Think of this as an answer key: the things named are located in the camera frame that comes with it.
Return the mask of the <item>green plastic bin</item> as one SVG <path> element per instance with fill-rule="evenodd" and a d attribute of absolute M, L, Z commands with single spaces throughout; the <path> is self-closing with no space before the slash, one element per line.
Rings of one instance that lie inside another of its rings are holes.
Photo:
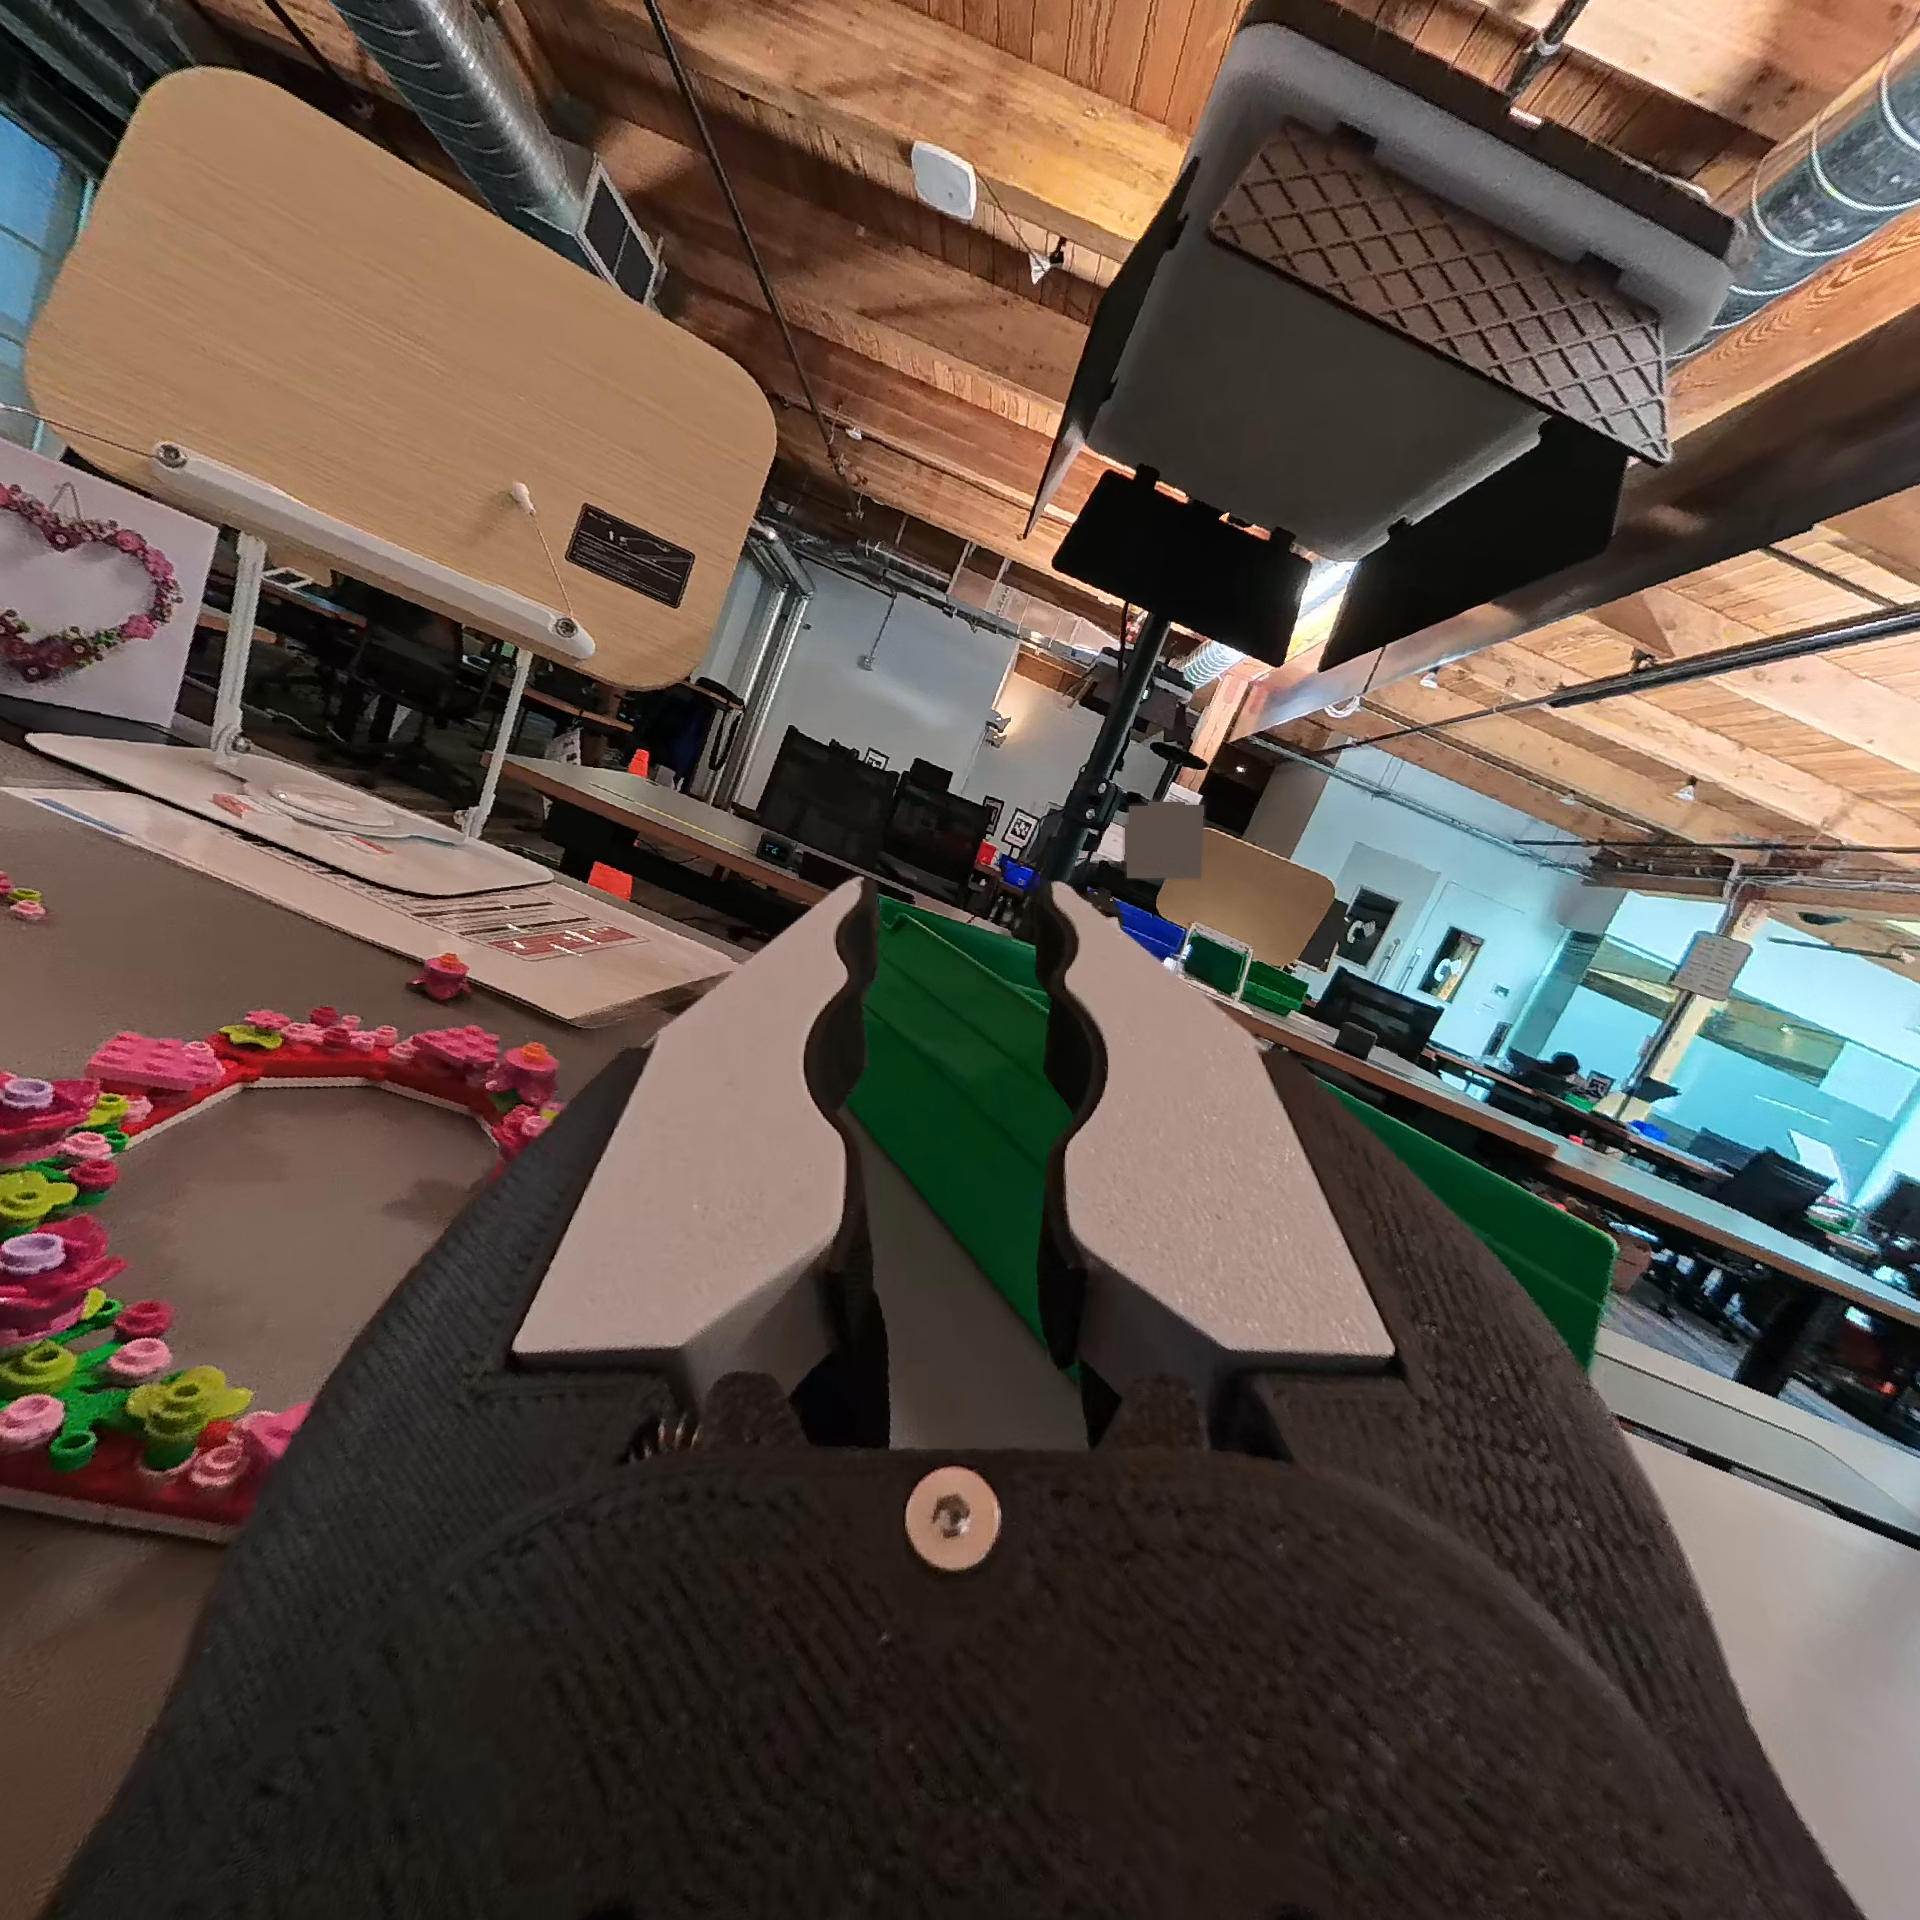
<path fill-rule="evenodd" d="M 1034 1337 L 1049 1153 L 1067 1106 L 1045 1072 L 1036 954 L 992 929 L 878 902 L 866 1068 L 848 1103 L 878 1150 L 974 1258 Z M 1544 1311 L 1590 1369 L 1614 1242 L 1417 1129 L 1330 1090 Z"/>

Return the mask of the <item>wooden board on white stand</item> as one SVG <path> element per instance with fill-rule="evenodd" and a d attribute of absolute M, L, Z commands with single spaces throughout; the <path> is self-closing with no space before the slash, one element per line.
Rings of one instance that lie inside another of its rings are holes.
<path fill-rule="evenodd" d="M 403 897 L 547 884 L 480 836 L 536 659 L 611 689 L 704 657 L 777 451 L 738 363 L 246 73 L 136 107 L 28 342 L 35 411 L 238 532 L 210 747 L 28 735 L 53 759 Z M 265 559 L 517 649 L 462 832 L 249 753 Z"/>

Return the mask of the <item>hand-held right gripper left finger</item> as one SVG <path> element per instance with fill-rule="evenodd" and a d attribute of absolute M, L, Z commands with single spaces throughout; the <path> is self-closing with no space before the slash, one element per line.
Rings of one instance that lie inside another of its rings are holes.
<path fill-rule="evenodd" d="M 626 1362 L 686 1409 L 772 1379 L 830 1448 L 892 1438 L 889 1340 L 848 1100 L 880 899 L 848 881 L 665 1026 L 513 1340 Z"/>

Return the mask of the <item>small beige board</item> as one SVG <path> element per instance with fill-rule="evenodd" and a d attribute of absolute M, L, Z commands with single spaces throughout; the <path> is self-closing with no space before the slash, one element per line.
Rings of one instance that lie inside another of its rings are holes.
<path fill-rule="evenodd" d="M 1329 875 L 1214 828 L 1203 834 L 1203 871 L 1158 884 L 1162 919 L 1222 932 L 1273 969 L 1306 956 L 1332 902 Z"/>

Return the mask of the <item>laminated instruction sheet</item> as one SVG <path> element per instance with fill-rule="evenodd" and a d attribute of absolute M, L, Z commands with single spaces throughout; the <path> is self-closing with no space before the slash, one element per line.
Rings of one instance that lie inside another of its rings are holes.
<path fill-rule="evenodd" d="M 474 988 L 571 1026 L 676 1012 L 736 972 L 731 952 L 562 881 L 435 902 L 346 878 L 308 855 L 130 794 L 6 784 L 5 799 L 358 944 L 413 962 L 453 956 Z"/>

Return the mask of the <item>grey studio light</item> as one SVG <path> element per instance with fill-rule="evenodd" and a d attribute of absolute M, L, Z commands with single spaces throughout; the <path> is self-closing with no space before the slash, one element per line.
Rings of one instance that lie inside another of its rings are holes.
<path fill-rule="evenodd" d="M 1100 300 L 1038 483 L 1054 566 L 1283 663 L 1310 561 L 1342 666 L 1600 556 L 1672 459 L 1668 363 L 1732 286 L 1692 183 L 1338 6 L 1252 6 Z"/>

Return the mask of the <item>black equipment cases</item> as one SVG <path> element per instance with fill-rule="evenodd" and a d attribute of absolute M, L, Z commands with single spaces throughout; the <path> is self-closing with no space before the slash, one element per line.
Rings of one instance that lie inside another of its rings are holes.
<path fill-rule="evenodd" d="M 787 727 L 755 810 L 760 851 L 830 860 L 961 905 L 996 811 L 917 759 L 900 775 L 836 742 Z"/>

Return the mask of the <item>black light stand pole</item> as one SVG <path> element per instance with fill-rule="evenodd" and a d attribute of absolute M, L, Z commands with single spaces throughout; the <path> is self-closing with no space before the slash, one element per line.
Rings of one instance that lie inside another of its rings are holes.
<path fill-rule="evenodd" d="M 1045 849 L 1036 857 L 1038 881 L 1067 881 L 1112 825 L 1121 802 L 1121 761 L 1130 747 L 1141 707 L 1164 659 L 1171 623 L 1145 610 L 1139 631 L 1117 647 L 1108 710 Z"/>

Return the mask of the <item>red lego heart wreath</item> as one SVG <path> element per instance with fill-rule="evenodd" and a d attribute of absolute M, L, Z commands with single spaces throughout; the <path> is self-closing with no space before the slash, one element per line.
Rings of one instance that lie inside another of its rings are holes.
<path fill-rule="evenodd" d="M 564 1106 L 560 1062 L 547 1044 L 506 1047 L 480 1024 L 403 1033 L 320 1007 L 307 1017 L 254 1011 L 193 1040 L 126 1028 L 99 1044 L 77 1076 L 5 1072 L 5 1239 L 72 1217 L 102 1226 L 101 1204 L 136 1143 L 256 1088 L 374 1088 L 462 1113 L 492 1139 L 497 1168 L 515 1162 Z M 193 1367 L 170 1343 L 176 1311 L 157 1299 L 122 1299 L 123 1276 L 88 1296 L 74 1326 L 77 1344 L 157 1336 L 176 1364 Z M 251 1519 L 307 1411 L 254 1404 L 225 1440 L 205 1442 L 170 1474 L 56 1474 L 6 1467 L 3 1458 L 5 1507 L 227 1545 Z"/>

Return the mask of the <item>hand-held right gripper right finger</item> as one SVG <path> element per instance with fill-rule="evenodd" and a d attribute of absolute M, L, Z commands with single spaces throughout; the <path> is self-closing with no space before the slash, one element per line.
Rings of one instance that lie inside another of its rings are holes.
<path fill-rule="evenodd" d="M 1252 1380 L 1380 1380 L 1397 1347 L 1260 1044 L 1060 882 L 1036 899 L 1041 1329 L 1094 1448 L 1172 1380 L 1233 1438 Z"/>

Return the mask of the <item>yellow lego box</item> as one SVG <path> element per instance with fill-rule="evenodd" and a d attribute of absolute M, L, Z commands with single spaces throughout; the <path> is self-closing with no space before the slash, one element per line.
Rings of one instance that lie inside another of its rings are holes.
<path fill-rule="evenodd" d="M 5 711 L 165 736 L 218 542 L 204 519 L 6 442 Z"/>

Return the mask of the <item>black computer monitor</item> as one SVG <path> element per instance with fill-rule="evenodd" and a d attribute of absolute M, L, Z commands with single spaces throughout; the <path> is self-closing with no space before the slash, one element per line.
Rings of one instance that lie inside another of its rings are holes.
<path fill-rule="evenodd" d="M 1435 999 L 1387 991 L 1366 975 L 1340 966 L 1304 1011 L 1336 1032 L 1363 1026 L 1373 1036 L 1376 1049 L 1422 1066 L 1446 1009 Z"/>

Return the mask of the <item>silver air duct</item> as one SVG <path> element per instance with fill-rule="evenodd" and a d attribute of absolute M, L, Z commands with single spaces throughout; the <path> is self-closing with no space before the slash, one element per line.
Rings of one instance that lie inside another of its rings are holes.
<path fill-rule="evenodd" d="M 1724 343 L 1915 209 L 1917 33 L 1909 33 L 1748 178 L 1730 291 L 1677 361 Z"/>
<path fill-rule="evenodd" d="M 665 275 L 609 167 L 568 143 L 467 2 L 338 2 L 342 24 L 494 215 L 625 297 L 657 307 Z"/>

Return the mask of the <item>magenta lego flower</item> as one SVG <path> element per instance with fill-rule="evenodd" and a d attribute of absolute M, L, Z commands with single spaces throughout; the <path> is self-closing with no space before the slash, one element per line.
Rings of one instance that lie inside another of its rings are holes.
<path fill-rule="evenodd" d="M 72 1217 L 3 1242 L 3 1352 L 72 1331 L 93 1290 L 128 1272 L 106 1227 Z"/>

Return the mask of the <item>small green storage bins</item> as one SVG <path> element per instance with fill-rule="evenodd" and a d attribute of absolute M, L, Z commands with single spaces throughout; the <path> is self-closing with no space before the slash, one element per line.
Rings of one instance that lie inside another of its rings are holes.
<path fill-rule="evenodd" d="M 1209 993 L 1272 1017 L 1300 1012 L 1310 993 L 1286 968 L 1269 968 L 1248 944 L 1206 927 L 1187 930 L 1181 972 Z"/>

